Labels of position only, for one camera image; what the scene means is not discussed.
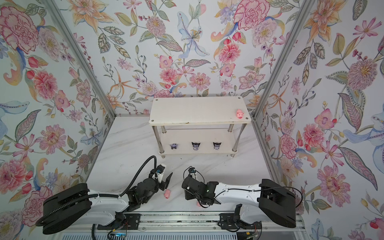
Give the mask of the black purple figurine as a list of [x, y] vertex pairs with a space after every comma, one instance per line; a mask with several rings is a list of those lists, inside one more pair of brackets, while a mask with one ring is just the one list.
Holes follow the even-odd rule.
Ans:
[[172, 150], [176, 150], [178, 148], [178, 144], [170, 144]]
[[213, 148], [214, 150], [218, 151], [221, 147], [221, 144], [220, 142], [213, 142]]
[[200, 145], [201, 145], [201, 143], [192, 142], [193, 150], [198, 151], [200, 149]]

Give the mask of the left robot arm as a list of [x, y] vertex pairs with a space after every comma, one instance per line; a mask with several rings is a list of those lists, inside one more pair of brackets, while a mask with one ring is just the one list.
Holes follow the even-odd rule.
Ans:
[[44, 201], [43, 216], [36, 226], [43, 228], [43, 234], [51, 235], [72, 225], [120, 225], [125, 213], [139, 209], [159, 190], [168, 188], [172, 175], [160, 182], [162, 177], [150, 174], [122, 196], [90, 190], [87, 184], [76, 185]]

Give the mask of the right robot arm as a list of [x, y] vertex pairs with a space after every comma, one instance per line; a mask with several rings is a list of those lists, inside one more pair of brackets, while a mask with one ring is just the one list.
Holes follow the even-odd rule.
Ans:
[[196, 199], [204, 207], [236, 204], [235, 217], [243, 223], [271, 220], [282, 227], [296, 227], [296, 195], [269, 179], [263, 179], [260, 184], [237, 186], [219, 182], [205, 184], [188, 176], [182, 188], [186, 200]]

